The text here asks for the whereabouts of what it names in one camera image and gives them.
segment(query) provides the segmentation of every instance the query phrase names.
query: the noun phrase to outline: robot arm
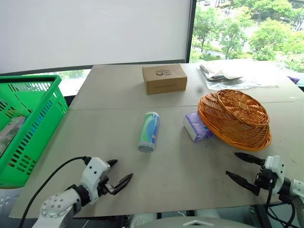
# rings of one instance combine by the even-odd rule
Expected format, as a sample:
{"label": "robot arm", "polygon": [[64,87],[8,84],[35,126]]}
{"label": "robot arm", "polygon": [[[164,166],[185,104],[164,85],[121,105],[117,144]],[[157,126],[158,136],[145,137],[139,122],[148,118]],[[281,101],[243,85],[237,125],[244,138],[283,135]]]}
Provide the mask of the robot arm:
{"label": "robot arm", "polygon": [[285,165],[280,156],[268,156],[260,159],[251,154],[235,153],[240,159],[261,166],[260,173],[256,175],[254,184],[246,179],[226,171],[226,174],[240,186],[252,191],[256,196],[260,189],[273,191],[279,195],[282,202],[293,204],[301,228],[304,228],[304,183],[298,180],[290,180],[285,177]]}
{"label": "robot arm", "polygon": [[80,185],[72,185],[63,193],[51,196],[44,201],[40,208],[38,220],[33,228],[62,228],[86,204],[94,204],[97,199],[107,194],[117,194],[130,181],[133,174],[120,180],[117,186],[108,183],[107,173],[117,160],[104,162],[100,158],[88,158],[86,168],[82,174]]}

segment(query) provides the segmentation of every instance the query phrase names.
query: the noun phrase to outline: orange wicker basket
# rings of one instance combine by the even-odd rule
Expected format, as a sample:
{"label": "orange wicker basket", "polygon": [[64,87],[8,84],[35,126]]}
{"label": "orange wicker basket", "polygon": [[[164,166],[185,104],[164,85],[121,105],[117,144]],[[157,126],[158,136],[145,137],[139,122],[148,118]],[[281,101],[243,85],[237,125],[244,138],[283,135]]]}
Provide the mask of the orange wicker basket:
{"label": "orange wicker basket", "polygon": [[271,141],[269,116],[252,97],[235,90],[220,90],[203,96],[199,115],[220,139],[237,148],[259,151]]}

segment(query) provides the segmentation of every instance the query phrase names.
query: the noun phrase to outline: wooden table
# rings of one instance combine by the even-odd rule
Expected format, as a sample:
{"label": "wooden table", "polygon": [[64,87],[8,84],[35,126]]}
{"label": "wooden table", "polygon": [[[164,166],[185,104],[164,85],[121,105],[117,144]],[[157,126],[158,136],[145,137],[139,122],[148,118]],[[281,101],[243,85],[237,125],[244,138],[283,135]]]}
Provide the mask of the wooden table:
{"label": "wooden table", "polygon": [[[238,159],[231,147],[218,139],[193,143],[183,127],[185,114],[197,110],[199,98],[208,92],[194,65],[183,65],[188,75],[185,92],[145,94],[141,65],[95,66],[79,91],[44,154],[37,163],[11,216],[21,217],[28,200],[46,177],[64,161],[77,156],[118,159],[110,170],[110,183],[134,173],[128,186],[116,196],[102,196],[87,205],[78,217],[112,216],[186,209],[209,209],[265,203],[238,186],[225,171],[254,182],[259,167]],[[289,79],[279,78],[278,88],[246,90],[263,103],[270,116],[270,146],[253,154],[266,158],[281,155],[286,176],[303,181],[304,101],[302,92]],[[138,137],[147,111],[160,115],[156,149],[137,150]],[[29,210],[36,218],[49,196],[78,184],[85,165],[75,161],[64,167],[41,191]]]}

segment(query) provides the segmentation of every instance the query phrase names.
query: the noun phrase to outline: table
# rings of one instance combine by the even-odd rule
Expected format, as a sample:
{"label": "table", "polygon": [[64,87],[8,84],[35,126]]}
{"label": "table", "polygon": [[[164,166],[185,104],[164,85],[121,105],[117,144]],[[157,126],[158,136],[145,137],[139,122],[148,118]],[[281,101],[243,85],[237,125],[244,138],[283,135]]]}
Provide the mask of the table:
{"label": "table", "polygon": [[[116,196],[103,196],[95,205],[87,205],[78,217],[265,203],[266,191],[261,191],[261,195],[255,197],[225,175],[225,171],[229,170],[244,176],[250,182],[254,181],[259,167],[241,161],[233,154],[242,150],[231,147],[216,137],[193,143],[184,129],[184,115],[197,110],[198,100],[194,100],[198,95],[194,91],[200,86],[204,87],[202,82],[195,83],[197,79],[193,78],[198,75],[189,74],[190,71],[195,72],[191,65],[183,65],[189,76],[185,92],[148,97],[138,81],[134,89],[128,84],[117,85],[116,88],[122,89],[116,90],[120,94],[118,96],[110,89],[114,85],[110,79],[107,80],[109,84],[103,87],[104,90],[95,91],[102,81],[97,77],[99,72],[103,72],[100,78],[110,78],[124,72],[124,68],[136,69],[141,66],[97,66],[92,69],[71,110],[67,112],[37,163],[11,216],[21,217],[30,197],[56,167],[72,157],[84,155],[98,156],[104,160],[118,159],[118,163],[109,173],[112,184],[116,184],[129,173],[133,172],[134,175],[123,191]],[[87,89],[88,86],[92,86],[91,91]],[[279,92],[280,87],[276,88],[276,92],[271,88],[255,89],[264,90],[263,106],[270,116],[273,139],[269,147],[255,152],[254,155],[261,158],[281,155],[286,164],[287,177],[303,181],[304,102],[298,88],[294,84],[286,86],[282,88],[285,95],[279,97],[272,95],[282,94]],[[258,93],[255,89],[247,91],[262,98],[262,92]],[[296,96],[298,101],[292,102],[287,91]],[[87,100],[88,96],[91,98],[87,104],[84,103],[85,96]],[[156,149],[152,153],[137,150],[143,117],[147,111],[158,112],[161,117]],[[37,217],[41,203],[49,196],[64,191],[73,183],[78,184],[83,169],[84,164],[81,161],[64,167],[37,196],[28,217]]]}

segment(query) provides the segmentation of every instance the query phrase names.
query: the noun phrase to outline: brown cardboard box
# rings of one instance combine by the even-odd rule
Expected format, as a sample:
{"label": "brown cardboard box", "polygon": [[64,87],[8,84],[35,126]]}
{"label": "brown cardboard box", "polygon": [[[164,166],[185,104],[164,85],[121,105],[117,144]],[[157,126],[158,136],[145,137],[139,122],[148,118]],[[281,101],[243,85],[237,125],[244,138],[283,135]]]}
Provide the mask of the brown cardboard box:
{"label": "brown cardboard box", "polygon": [[180,64],[142,68],[147,95],[186,90],[187,76]]}

